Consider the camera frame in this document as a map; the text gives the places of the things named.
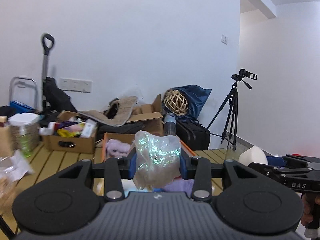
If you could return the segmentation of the iridescent translucent plastic bag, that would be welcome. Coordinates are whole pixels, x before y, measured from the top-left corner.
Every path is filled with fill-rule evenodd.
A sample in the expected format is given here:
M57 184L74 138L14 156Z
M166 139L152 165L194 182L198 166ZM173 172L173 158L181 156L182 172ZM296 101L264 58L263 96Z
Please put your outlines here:
M163 188L180 176L181 142L177 136L139 131L134 145L137 161L133 182L139 190Z

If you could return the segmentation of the purple cloth pouch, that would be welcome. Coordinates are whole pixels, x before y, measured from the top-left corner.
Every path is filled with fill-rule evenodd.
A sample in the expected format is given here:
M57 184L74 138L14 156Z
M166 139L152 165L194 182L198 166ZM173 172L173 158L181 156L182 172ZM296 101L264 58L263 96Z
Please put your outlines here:
M184 180L182 178L174 179L169 184L161 188L161 191L164 192L185 192L190 195L193 188L194 180Z

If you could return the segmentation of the black suitcase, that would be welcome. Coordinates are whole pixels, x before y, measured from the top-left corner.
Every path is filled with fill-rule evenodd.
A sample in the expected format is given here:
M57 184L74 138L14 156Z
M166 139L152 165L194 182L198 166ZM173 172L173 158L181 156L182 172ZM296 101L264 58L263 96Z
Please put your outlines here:
M209 148L210 131L200 124L177 120L176 135L193 151Z

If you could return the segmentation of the pink fluffy towel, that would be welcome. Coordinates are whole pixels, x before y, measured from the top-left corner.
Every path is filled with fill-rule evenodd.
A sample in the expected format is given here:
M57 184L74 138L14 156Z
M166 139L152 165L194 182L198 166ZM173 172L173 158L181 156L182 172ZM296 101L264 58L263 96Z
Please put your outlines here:
M106 157L126 157L131 145L117 139L110 139L106 143Z

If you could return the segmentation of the red cardboard storage box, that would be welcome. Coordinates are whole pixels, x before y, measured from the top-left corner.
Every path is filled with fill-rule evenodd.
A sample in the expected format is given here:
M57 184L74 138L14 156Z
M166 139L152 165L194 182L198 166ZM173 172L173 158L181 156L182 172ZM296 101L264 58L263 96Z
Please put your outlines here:
M127 157L131 152L136 155L137 166L167 166L178 164L180 155L193 157L194 152L177 136L157 136L146 131L136 134L105 133L104 158Z

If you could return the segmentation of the blue water bottle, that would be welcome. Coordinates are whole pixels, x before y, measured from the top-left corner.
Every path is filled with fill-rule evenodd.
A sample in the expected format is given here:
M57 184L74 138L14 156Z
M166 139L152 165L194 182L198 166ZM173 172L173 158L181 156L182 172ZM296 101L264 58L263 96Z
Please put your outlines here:
M167 113L164 117L164 135L176 135L176 117L174 113Z

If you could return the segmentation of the small brown cardboard tray box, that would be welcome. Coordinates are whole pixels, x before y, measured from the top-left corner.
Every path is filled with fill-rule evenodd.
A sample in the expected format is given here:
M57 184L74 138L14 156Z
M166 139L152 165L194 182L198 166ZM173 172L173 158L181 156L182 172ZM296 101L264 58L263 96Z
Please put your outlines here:
M63 111L47 127L39 130L39 135L47 149L93 153L98 124L79 113Z

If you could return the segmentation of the large open cardboard box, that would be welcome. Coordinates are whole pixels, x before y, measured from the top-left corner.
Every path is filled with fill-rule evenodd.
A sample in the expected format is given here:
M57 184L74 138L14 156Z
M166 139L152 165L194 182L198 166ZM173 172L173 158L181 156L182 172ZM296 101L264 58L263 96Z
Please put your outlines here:
M152 104L134 107L127 123L142 122L143 130L151 134L162 136L164 134L162 99L158 94Z

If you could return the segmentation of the woven rattan ball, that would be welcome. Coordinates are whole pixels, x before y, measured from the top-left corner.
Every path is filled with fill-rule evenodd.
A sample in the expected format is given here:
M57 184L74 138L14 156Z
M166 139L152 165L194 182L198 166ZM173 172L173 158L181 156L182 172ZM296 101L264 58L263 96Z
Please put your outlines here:
M186 115L188 111L188 101L179 90L167 90L163 100L165 107L176 115Z

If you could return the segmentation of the dark blue cushion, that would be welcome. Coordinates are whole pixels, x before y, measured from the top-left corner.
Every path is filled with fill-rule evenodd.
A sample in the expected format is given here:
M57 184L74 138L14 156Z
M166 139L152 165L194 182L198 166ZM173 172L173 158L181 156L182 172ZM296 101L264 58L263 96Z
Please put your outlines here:
M209 88L204 89L198 85L174 87L173 90L178 90L180 93L182 93L188 102L187 113L185 115L177 116L178 120L180 122L191 122L198 124L198 117L212 90Z

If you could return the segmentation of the green soap bottle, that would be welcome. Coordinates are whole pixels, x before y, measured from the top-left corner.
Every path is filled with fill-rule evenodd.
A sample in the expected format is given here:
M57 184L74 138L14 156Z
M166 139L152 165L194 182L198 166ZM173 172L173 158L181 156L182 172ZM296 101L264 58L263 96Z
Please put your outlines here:
M20 150L25 158L29 158L31 156L31 149L29 144L29 136L27 133L27 129L25 126L20 126Z

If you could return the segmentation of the beige carton package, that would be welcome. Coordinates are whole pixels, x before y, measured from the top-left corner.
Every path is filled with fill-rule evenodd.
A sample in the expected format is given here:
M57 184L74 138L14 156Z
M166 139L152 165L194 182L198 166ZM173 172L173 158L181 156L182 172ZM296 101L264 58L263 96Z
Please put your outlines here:
M10 157L12 155L11 131L6 116L1 116L0 125L1 158Z

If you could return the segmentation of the white wall power strip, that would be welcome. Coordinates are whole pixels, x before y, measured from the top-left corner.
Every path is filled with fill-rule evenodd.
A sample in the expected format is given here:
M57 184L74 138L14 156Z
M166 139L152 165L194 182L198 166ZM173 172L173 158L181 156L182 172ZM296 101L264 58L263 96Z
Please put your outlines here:
M59 88L64 91L91 93L92 81L61 78Z

